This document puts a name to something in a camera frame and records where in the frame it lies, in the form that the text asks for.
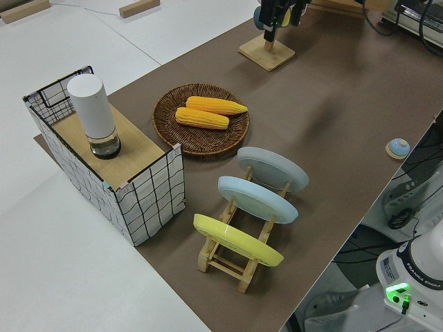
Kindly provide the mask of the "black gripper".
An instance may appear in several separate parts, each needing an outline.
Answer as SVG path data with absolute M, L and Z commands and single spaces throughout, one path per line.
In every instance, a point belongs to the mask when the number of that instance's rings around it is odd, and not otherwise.
M 268 42 L 275 40 L 277 31 L 277 24 L 275 22 L 274 8 L 282 8 L 287 10 L 292 6 L 304 8 L 306 6 L 305 0 L 261 0 L 260 4 L 266 9 L 261 9 L 261 22 L 264 28 L 264 39 Z M 292 25 L 299 26 L 301 17 L 304 15 L 304 10 L 292 10 Z

